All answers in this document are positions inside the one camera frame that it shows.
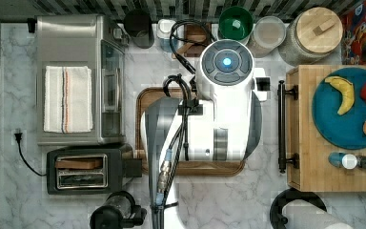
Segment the plate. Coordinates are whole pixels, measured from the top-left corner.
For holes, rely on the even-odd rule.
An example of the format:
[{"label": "plate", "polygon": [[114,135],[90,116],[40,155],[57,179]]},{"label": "plate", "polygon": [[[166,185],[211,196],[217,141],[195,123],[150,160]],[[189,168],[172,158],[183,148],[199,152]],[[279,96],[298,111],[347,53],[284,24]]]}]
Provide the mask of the plate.
[{"label": "plate", "polygon": [[341,93],[325,83],[323,79],[316,88],[312,115],[319,132],[335,146],[358,150],[366,148],[366,135],[363,125],[366,120],[366,103],[360,97],[360,92],[366,83],[366,70],[359,68],[345,68],[330,73],[329,76],[338,75],[354,84],[355,104],[344,115],[338,115],[337,110],[341,105]]}]

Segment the drawer handle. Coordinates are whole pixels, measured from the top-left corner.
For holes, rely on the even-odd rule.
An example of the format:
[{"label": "drawer handle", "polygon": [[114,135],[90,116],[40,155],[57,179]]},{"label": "drawer handle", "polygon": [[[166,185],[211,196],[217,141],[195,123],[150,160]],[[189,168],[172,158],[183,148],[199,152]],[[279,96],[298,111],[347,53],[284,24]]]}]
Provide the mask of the drawer handle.
[{"label": "drawer handle", "polygon": [[287,164],[293,164],[294,168],[299,169],[299,155],[294,154],[291,158],[286,158],[285,144],[285,95],[291,95],[294,100],[298,100],[298,85],[288,91],[285,90],[284,80],[278,84],[278,169],[281,174],[285,173]]}]

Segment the metal handle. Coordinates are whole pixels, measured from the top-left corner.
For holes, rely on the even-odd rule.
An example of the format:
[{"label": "metal handle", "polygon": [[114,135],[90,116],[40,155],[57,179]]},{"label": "metal handle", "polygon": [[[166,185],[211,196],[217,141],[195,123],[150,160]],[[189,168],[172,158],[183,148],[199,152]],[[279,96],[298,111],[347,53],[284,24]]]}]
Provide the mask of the metal handle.
[{"label": "metal handle", "polygon": [[[121,99],[121,76],[120,69],[117,68],[111,72],[102,69],[102,113],[113,112],[116,113],[120,110],[120,99]],[[108,84],[110,77],[114,77],[114,105],[109,104]]]},{"label": "metal handle", "polygon": [[286,130],[285,130],[285,95],[292,95],[294,100],[298,100],[298,86],[286,91],[284,80],[278,84],[278,169],[281,174],[285,173],[287,163],[291,163],[295,168],[299,168],[299,156],[295,154],[292,158],[286,158]]},{"label": "metal handle", "polygon": [[115,85],[115,93],[114,93],[114,111],[115,112],[119,112],[120,111],[120,104],[121,104],[121,90],[122,90],[122,82],[121,82],[121,70],[120,68],[116,68],[114,70],[114,76],[115,76],[115,82],[117,82],[117,84]]}]

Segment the cutting board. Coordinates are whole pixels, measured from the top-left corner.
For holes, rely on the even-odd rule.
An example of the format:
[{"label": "cutting board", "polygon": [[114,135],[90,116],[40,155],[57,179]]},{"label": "cutting board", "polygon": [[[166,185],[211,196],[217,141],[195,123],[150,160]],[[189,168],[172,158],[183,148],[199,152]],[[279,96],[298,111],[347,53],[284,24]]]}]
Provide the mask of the cutting board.
[{"label": "cutting board", "polygon": [[[171,97],[181,98],[180,89],[170,89]],[[148,163],[141,141],[141,116],[157,99],[165,96],[162,88],[148,88],[136,99],[135,115],[135,150],[142,158],[142,172],[148,173]],[[231,177],[239,174],[245,161],[179,161],[176,174],[181,176]]]},{"label": "cutting board", "polygon": [[288,184],[302,192],[366,192],[366,170],[332,166],[331,152],[366,156],[366,148],[348,150],[335,146],[319,132],[312,104],[316,88],[329,74],[350,66],[301,65],[287,72],[286,90],[298,85],[299,99],[286,96],[287,158],[299,154],[299,169],[288,166]]}]

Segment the toaster oven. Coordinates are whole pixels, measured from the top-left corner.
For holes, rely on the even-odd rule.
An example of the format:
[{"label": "toaster oven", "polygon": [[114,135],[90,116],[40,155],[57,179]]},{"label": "toaster oven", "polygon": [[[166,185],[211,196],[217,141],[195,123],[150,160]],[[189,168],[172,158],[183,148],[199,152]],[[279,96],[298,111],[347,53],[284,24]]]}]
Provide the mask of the toaster oven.
[{"label": "toaster oven", "polygon": [[[120,28],[103,15],[37,17],[37,141],[39,145],[98,145],[123,142],[124,49]],[[84,133],[45,131],[48,66],[91,70],[91,129]]]}]

